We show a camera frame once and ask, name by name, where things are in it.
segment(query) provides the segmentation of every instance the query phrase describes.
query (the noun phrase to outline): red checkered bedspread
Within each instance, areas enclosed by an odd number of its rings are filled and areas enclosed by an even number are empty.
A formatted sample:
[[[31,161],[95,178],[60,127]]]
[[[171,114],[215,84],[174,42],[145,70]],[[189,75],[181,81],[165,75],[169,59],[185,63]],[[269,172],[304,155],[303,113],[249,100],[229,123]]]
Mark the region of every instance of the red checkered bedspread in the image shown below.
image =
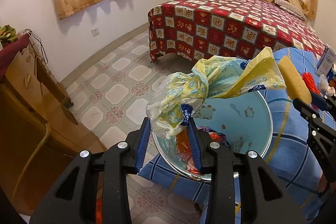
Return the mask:
[[[174,0],[148,13],[151,59],[177,53],[191,61],[212,55],[255,57],[296,47],[319,59],[325,45],[295,16],[265,0]]]

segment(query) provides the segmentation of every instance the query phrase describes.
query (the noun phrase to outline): box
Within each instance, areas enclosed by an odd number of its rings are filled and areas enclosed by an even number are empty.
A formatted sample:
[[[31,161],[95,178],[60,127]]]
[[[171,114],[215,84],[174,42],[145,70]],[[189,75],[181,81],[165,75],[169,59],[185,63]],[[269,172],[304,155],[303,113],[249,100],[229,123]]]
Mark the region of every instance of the box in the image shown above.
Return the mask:
[[[336,53],[332,48],[326,45],[322,57],[316,66],[316,75],[320,76],[324,74],[327,76],[335,61]]]

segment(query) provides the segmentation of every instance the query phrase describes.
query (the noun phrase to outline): orange yarn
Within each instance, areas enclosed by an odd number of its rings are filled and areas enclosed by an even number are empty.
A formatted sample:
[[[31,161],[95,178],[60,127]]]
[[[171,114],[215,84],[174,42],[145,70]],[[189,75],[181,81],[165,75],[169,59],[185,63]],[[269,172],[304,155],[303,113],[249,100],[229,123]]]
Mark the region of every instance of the orange yarn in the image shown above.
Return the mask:
[[[321,92],[318,90],[318,88],[315,85],[315,81],[311,73],[309,72],[302,73],[302,79],[310,91],[321,95]]]

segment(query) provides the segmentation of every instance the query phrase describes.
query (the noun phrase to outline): drawer handle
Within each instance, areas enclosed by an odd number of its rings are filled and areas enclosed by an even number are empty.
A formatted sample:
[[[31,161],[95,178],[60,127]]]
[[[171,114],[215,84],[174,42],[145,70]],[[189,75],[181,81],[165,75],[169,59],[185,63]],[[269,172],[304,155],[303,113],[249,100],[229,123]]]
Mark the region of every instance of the drawer handle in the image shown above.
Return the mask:
[[[27,59],[26,59],[26,62],[29,63],[30,60],[31,60],[32,56],[31,55],[28,55]]]
[[[32,46],[30,43],[29,43],[28,45],[29,45],[29,53],[30,53],[30,54],[34,53],[34,48],[33,48],[33,46]]]
[[[29,85],[31,79],[32,79],[32,74],[31,73],[27,73],[26,76],[25,76],[25,88],[26,89],[28,88],[28,85]]]

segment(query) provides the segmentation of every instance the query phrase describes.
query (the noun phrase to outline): blue checkered cloth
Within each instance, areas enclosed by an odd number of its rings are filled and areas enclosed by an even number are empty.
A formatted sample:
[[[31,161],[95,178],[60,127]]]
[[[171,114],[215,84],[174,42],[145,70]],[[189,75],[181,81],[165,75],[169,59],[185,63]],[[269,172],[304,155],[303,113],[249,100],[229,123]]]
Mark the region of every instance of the blue checkered cloth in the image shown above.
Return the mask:
[[[310,72],[318,83],[315,68],[318,60],[311,52],[296,48],[284,48],[274,53],[278,62],[284,55],[290,57],[300,74]],[[317,192],[322,170],[307,146],[308,122],[294,109],[285,90],[261,90],[273,117],[273,137],[264,160],[285,184],[307,220],[318,214],[322,205]],[[320,112],[323,122],[335,129],[332,116]],[[210,185],[189,180],[157,155],[139,173],[140,176],[156,182],[172,192],[204,205],[200,223],[205,223]],[[236,223],[240,223],[240,191],[235,179]]]

